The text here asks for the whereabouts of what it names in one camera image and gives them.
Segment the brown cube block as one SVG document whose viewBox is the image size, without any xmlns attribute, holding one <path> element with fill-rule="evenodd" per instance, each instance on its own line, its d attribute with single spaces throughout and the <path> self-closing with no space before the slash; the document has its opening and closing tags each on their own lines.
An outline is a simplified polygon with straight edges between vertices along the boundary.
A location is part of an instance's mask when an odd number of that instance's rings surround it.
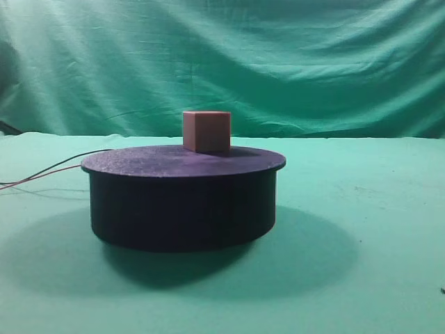
<svg viewBox="0 0 445 334">
<path fill-rule="evenodd" d="M 183 112 L 183 146 L 198 153 L 228 152 L 231 145 L 231 113 Z"/>
</svg>

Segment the black round turntable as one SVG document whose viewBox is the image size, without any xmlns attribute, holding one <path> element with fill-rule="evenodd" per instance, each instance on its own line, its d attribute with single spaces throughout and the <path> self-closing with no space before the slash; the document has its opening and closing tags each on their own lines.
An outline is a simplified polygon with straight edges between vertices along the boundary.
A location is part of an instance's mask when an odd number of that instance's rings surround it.
<svg viewBox="0 0 445 334">
<path fill-rule="evenodd" d="M 279 153 L 234 146 L 202 154 L 180 145 L 98 152 L 81 168 L 90 180 L 90 220 L 102 241 L 182 253 L 246 244 L 275 224 Z"/>
</svg>

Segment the green backdrop cloth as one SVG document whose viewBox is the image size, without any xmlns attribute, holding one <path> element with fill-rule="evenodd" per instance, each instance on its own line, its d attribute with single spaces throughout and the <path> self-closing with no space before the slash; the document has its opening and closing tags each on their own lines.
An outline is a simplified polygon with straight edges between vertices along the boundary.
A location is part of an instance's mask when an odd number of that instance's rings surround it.
<svg viewBox="0 0 445 334">
<path fill-rule="evenodd" d="M 2 1 L 1 121 L 179 136 L 444 136 L 443 1 Z"/>
</svg>

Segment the green table cloth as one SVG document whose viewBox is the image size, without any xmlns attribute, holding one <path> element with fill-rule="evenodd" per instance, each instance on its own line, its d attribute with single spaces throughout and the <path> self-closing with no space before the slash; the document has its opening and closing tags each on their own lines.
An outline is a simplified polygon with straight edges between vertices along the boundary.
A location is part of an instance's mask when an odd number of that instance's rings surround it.
<svg viewBox="0 0 445 334">
<path fill-rule="evenodd" d="M 204 254 L 90 230 L 80 154 L 178 138 L 1 138 L 2 333 L 443 333 L 444 141 L 235 138 L 282 153 L 277 222 Z M 70 169 L 24 179 L 66 160 Z"/>
</svg>

